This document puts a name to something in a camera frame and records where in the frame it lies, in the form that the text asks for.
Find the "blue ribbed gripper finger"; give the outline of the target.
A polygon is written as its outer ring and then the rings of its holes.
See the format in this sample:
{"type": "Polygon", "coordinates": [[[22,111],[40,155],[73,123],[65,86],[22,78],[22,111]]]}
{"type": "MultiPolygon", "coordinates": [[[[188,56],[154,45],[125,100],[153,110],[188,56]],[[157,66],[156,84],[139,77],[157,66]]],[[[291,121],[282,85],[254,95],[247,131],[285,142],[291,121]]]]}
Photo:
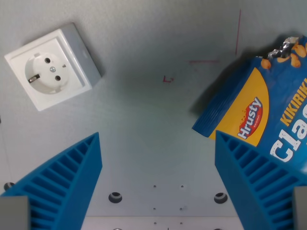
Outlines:
{"type": "Polygon", "coordinates": [[[28,198],[33,230],[79,230],[102,167],[96,132],[31,171],[1,196],[28,198]]]}
{"type": "Polygon", "coordinates": [[[215,167],[245,230],[293,230],[293,190],[307,177],[270,154],[216,132],[215,167]]]}

